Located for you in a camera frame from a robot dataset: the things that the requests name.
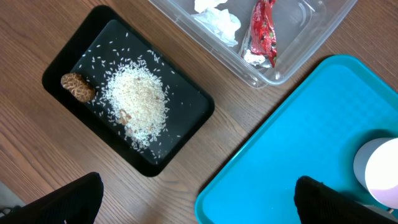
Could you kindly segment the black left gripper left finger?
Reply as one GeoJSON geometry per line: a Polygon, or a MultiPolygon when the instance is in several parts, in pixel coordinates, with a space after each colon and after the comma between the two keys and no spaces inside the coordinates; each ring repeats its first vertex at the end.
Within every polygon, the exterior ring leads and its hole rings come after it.
{"type": "Polygon", "coordinates": [[[1,209],[1,223],[93,224],[103,194],[101,176],[90,172],[23,207],[8,207],[9,213],[1,209]]]}

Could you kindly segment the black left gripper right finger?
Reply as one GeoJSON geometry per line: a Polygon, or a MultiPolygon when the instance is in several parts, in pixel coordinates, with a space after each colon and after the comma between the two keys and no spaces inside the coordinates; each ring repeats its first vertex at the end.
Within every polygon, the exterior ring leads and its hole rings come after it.
{"type": "Polygon", "coordinates": [[[296,181],[294,203],[302,224],[395,224],[309,176],[296,181]]]}

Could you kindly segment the white round bowl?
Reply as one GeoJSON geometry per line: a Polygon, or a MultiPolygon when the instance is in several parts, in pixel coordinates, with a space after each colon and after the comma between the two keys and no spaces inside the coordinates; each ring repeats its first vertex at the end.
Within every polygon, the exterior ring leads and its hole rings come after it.
{"type": "Polygon", "coordinates": [[[377,138],[359,148],[353,170],[358,182],[382,205],[397,208],[397,139],[377,138]]]}

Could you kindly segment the brown mushroom piece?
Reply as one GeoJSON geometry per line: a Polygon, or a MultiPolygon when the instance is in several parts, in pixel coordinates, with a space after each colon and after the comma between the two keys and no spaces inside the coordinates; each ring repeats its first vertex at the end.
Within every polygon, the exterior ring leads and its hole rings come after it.
{"type": "Polygon", "coordinates": [[[64,74],[60,82],[62,87],[81,103],[87,103],[95,98],[95,89],[78,73],[64,74]]]}

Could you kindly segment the white rice pile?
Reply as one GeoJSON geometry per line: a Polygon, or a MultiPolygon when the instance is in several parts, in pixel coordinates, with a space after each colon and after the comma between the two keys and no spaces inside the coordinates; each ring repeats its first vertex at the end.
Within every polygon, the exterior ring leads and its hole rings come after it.
{"type": "Polygon", "coordinates": [[[132,152],[158,165],[165,156],[169,85],[165,62],[129,31],[107,28],[83,53],[73,71],[95,91],[87,105],[132,152]]]}

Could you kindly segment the red snack wrapper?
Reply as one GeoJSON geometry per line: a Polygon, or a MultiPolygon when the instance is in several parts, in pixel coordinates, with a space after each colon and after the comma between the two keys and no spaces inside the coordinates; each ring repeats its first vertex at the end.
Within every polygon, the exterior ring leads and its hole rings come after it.
{"type": "Polygon", "coordinates": [[[277,60],[277,41],[272,19],[276,0],[258,0],[239,54],[257,68],[273,68],[277,60]]]}

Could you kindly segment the white napkin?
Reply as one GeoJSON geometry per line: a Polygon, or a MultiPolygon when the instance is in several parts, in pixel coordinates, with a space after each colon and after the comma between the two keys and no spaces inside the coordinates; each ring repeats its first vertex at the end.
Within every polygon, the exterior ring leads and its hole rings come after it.
{"type": "Polygon", "coordinates": [[[198,13],[208,8],[215,8],[220,4],[226,3],[228,0],[195,0],[194,10],[198,13]]]}
{"type": "Polygon", "coordinates": [[[235,32],[241,28],[240,20],[227,9],[207,8],[192,17],[224,42],[228,47],[238,45],[235,32]]]}

